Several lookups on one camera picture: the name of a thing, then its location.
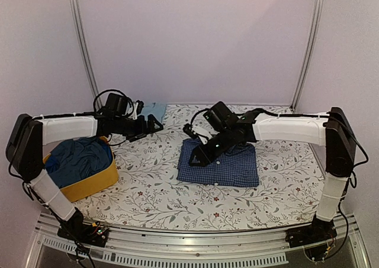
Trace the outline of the floral patterned table cloth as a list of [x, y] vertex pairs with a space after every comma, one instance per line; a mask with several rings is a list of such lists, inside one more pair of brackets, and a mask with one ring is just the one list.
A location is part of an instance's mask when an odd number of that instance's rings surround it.
[[168, 105], [164, 129], [129, 143], [111, 139], [119, 174], [115, 185], [76, 201], [87, 219], [167, 230], [247, 230], [310, 222], [324, 177], [309, 145], [255, 144], [259, 185], [236, 188], [177, 180], [183, 126], [209, 128], [198, 105]]

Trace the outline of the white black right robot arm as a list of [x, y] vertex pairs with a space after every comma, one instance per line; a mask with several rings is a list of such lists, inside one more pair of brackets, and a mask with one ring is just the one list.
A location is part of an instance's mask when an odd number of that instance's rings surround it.
[[312, 242], [320, 241], [329, 232], [329, 224], [346, 191], [355, 166], [358, 146], [355, 134], [344, 111], [333, 107], [318, 114], [275, 114], [255, 108], [242, 115], [232, 112], [223, 102], [201, 111], [216, 131], [187, 123], [183, 131], [201, 144], [192, 151], [192, 166], [207, 166], [227, 150], [240, 143], [266, 140], [298, 141], [325, 149], [325, 183], [316, 210], [315, 221], [306, 230]]

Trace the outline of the light blue t-shirt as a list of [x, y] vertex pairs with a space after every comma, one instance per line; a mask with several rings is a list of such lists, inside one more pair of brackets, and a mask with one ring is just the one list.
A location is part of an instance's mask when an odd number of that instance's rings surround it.
[[144, 104], [141, 111], [141, 115], [147, 118], [148, 115], [152, 114], [160, 123], [162, 123], [163, 118], [165, 116], [166, 108], [167, 104], [160, 104], [157, 102]]

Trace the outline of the aluminium frame post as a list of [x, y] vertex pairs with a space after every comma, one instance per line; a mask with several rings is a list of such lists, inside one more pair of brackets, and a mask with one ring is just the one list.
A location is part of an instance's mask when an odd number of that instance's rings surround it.
[[313, 12], [311, 17], [311, 24], [309, 29], [309, 36], [307, 39], [306, 49], [303, 57], [303, 61], [300, 68], [300, 73], [294, 92], [294, 96], [291, 103], [291, 109], [295, 111], [300, 103], [301, 95], [303, 93], [304, 86], [306, 84], [307, 74], [313, 55], [313, 50], [317, 40], [317, 33], [322, 17], [324, 0], [314, 0]]
[[75, 28], [75, 33], [78, 39], [79, 50], [81, 52], [81, 58], [83, 61], [83, 66], [85, 69], [86, 77], [88, 80], [89, 88], [91, 90], [92, 96], [94, 98], [99, 94], [98, 84], [95, 79], [94, 70], [91, 63], [91, 58], [89, 55], [88, 45], [85, 37], [85, 30], [83, 26], [83, 21], [81, 17], [81, 9], [79, 0], [69, 0], [70, 9], [73, 18], [73, 24]]

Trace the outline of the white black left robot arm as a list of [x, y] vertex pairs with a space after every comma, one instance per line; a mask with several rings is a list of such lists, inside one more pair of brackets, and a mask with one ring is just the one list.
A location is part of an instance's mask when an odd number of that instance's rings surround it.
[[44, 154], [44, 147], [66, 140], [107, 137], [111, 134], [122, 135], [133, 142], [161, 130], [162, 123], [152, 114], [139, 115], [135, 120], [108, 118], [94, 112], [39, 117], [20, 114], [8, 140], [6, 158], [10, 169], [15, 170], [13, 175], [28, 185], [30, 191], [59, 219], [67, 221], [65, 231], [74, 240], [82, 241], [88, 236], [88, 228], [72, 218], [76, 208], [51, 178], [52, 169], [60, 165], [55, 158]]

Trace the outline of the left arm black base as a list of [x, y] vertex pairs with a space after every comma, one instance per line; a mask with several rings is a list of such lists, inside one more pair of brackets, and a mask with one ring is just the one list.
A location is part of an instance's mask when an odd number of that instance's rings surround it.
[[88, 244], [97, 247], [105, 247], [109, 227], [100, 224], [98, 221], [91, 224], [84, 223], [81, 219], [63, 221], [60, 225], [57, 235], [67, 240], [78, 241], [82, 244]]

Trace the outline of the yellow laundry basket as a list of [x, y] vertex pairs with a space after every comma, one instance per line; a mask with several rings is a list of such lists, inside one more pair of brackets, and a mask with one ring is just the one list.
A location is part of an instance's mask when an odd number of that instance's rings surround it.
[[[99, 137], [99, 138], [108, 144], [108, 141], [105, 137]], [[44, 166], [49, 156], [50, 156], [50, 153], [43, 159]], [[91, 177], [88, 177], [82, 181], [76, 182], [65, 188], [59, 188], [59, 189], [70, 202], [76, 202], [80, 199], [86, 198], [90, 195], [98, 193], [114, 185], [117, 181], [118, 181], [118, 171], [115, 165], [115, 157], [113, 154], [113, 161], [107, 169]]]

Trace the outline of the dark blue garment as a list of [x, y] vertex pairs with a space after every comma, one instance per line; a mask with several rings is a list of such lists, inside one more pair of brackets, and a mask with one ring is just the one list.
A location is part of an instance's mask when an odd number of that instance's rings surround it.
[[109, 145], [99, 137], [62, 141], [45, 162], [47, 173], [65, 188], [107, 169], [113, 161]]

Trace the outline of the right aluminium frame post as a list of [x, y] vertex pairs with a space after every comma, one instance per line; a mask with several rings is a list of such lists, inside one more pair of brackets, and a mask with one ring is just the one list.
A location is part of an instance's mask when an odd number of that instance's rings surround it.
[[317, 40], [317, 33], [322, 17], [324, 0], [314, 0], [313, 12], [311, 17], [311, 24], [309, 29], [309, 36], [307, 39], [306, 49], [303, 57], [303, 61], [300, 68], [300, 73], [294, 92], [294, 96], [291, 103], [291, 109], [295, 111], [300, 103], [301, 95], [303, 93], [304, 86], [306, 84], [307, 74], [313, 55], [313, 50]]

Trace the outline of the blue checkered shirt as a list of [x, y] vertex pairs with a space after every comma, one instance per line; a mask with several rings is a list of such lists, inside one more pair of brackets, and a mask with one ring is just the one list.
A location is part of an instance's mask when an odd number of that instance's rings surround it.
[[256, 152], [252, 144], [234, 146], [205, 167], [190, 166], [192, 151], [199, 145], [199, 139], [183, 141], [177, 166], [178, 181], [240, 188], [259, 185]]

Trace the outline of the left aluminium frame post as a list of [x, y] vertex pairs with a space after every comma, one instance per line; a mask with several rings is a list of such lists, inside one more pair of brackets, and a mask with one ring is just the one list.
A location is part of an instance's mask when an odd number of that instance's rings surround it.
[[85, 69], [86, 77], [88, 80], [89, 88], [91, 90], [92, 96], [94, 98], [99, 94], [98, 84], [95, 79], [94, 70], [91, 63], [91, 58], [89, 55], [88, 45], [85, 37], [85, 30], [83, 26], [83, 21], [81, 17], [81, 9], [79, 0], [69, 0], [70, 9], [73, 18], [73, 24], [75, 28], [75, 33], [78, 39], [79, 50], [81, 52], [81, 58], [83, 61], [83, 66]]

